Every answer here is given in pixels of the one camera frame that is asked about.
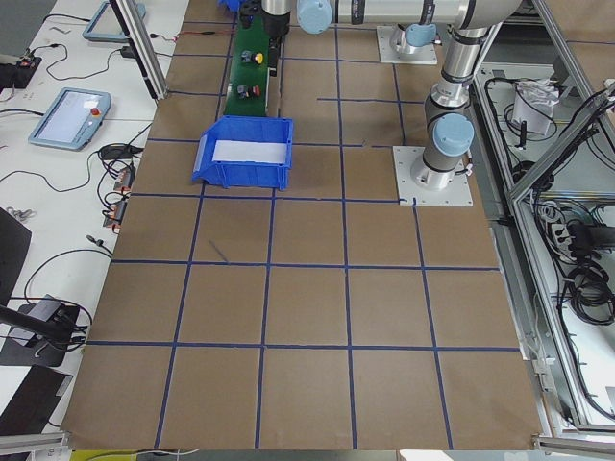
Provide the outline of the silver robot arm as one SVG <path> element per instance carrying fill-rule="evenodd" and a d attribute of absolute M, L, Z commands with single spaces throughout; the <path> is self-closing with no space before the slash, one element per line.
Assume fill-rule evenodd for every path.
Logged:
<path fill-rule="evenodd" d="M 398 24 L 389 38 L 391 49 L 401 55 L 412 55 L 432 45 L 437 37 L 437 27 L 431 24 Z"/>
<path fill-rule="evenodd" d="M 463 114 L 469 100 L 468 86 L 479 65 L 480 54 L 489 49 L 489 33 L 519 7 L 518 1 L 257 1 L 256 14 L 274 45 L 289 31 L 291 8 L 297 7 L 301 28 L 320 34 L 331 24 L 387 22 L 452 26 L 440 80 L 426 99 L 429 141 L 422 156 L 411 166 L 413 181 L 427 189 L 445 189 L 455 167 L 473 142 L 475 131 Z"/>

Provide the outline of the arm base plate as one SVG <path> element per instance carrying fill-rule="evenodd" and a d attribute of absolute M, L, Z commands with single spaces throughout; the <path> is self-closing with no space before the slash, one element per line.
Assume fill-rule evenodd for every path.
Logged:
<path fill-rule="evenodd" d="M 460 158 L 450 172 L 430 170 L 423 159 L 421 146 L 394 146 L 393 158 L 401 206 L 473 205 L 468 176 Z"/>
<path fill-rule="evenodd" d="M 437 64 L 435 24 L 378 26 L 377 39 L 380 61 L 383 63 Z"/>

